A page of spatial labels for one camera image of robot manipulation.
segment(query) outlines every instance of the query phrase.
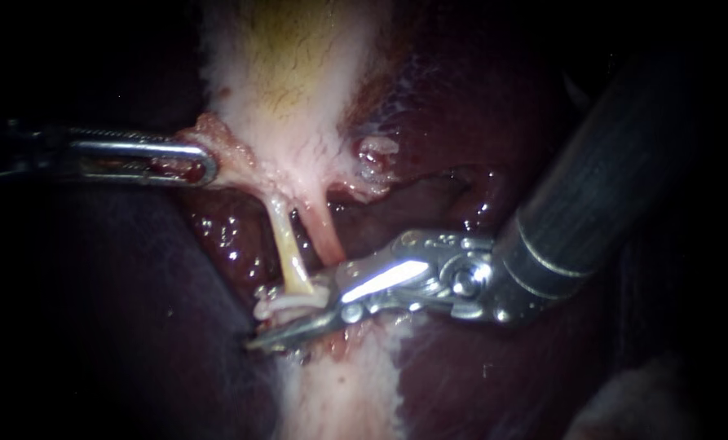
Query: dark background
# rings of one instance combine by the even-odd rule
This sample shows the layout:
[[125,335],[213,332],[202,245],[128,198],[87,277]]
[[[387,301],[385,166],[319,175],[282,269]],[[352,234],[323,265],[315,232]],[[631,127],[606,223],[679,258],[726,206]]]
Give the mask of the dark background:
[[[696,14],[686,5],[519,2],[514,9],[533,42],[592,97],[630,53],[652,42],[689,39],[706,55],[716,52],[714,15]],[[26,117],[160,132],[191,125],[202,107],[195,18],[193,7],[176,1],[0,3],[0,120]],[[163,64],[165,53],[176,47],[185,57]],[[717,71],[715,63],[709,59],[709,72]],[[179,82],[186,88],[166,97],[161,85]],[[165,105],[155,111],[161,100]],[[177,100],[182,109],[171,109]],[[150,104],[124,104],[133,102]],[[659,261],[654,261],[645,252],[643,265],[671,271],[654,282],[670,278],[671,288],[682,292],[673,344],[690,359],[692,400],[715,438],[724,426],[714,417],[715,407],[728,389],[728,374],[722,374],[728,371],[728,332],[721,325],[728,319],[728,300],[722,299],[728,287],[718,276],[727,237],[718,195],[724,167],[713,153],[709,148],[637,240],[657,243],[664,231],[672,232],[667,255],[674,260],[666,265],[660,260],[666,253],[655,253]],[[52,289],[46,278],[52,243],[73,239],[52,221],[52,205],[62,191],[0,187],[0,433],[152,437],[156,431],[148,409],[133,407],[129,396],[114,392],[110,377],[101,379],[104,359],[92,358],[85,348],[99,335],[77,333],[75,311],[66,308],[68,293]]]

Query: white fibrous membrane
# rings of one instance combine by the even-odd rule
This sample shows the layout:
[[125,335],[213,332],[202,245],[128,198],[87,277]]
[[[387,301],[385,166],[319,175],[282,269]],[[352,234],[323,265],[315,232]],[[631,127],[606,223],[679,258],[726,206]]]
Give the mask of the white fibrous membrane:
[[[312,285],[290,215],[296,210],[325,265],[346,259],[326,193],[367,202],[393,181],[377,158],[389,139],[370,137],[354,154],[343,133],[356,96],[380,75],[388,47],[388,0],[209,0],[202,43],[208,112],[179,136],[206,147],[219,165],[212,187],[237,187],[265,205],[284,293],[263,296],[258,320],[287,323],[326,306]],[[350,326],[307,348],[308,362],[280,360],[278,438],[402,438],[399,369],[392,358],[411,332],[404,319]]]

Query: metal grasper jaw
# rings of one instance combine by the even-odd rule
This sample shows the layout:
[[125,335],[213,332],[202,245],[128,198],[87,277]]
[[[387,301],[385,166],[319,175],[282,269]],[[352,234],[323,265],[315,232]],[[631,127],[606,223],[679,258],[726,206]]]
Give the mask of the metal grasper jaw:
[[423,308],[475,319],[477,296],[491,277],[493,240],[450,231],[410,230],[360,260],[323,269],[313,281],[331,288],[318,313],[270,328],[247,341],[247,350],[286,352],[370,318],[383,310]]
[[30,126],[17,119],[0,127],[0,182],[202,187],[217,172],[203,148],[159,134]]

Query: yellow fat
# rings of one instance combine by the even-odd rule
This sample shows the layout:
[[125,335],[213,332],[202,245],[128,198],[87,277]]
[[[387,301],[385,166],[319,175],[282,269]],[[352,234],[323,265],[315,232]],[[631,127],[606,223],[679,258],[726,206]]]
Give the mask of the yellow fat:
[[288,114],[318,93],[342,9],[350,0],[252,0],[240,6],[244,53],[258,106]]

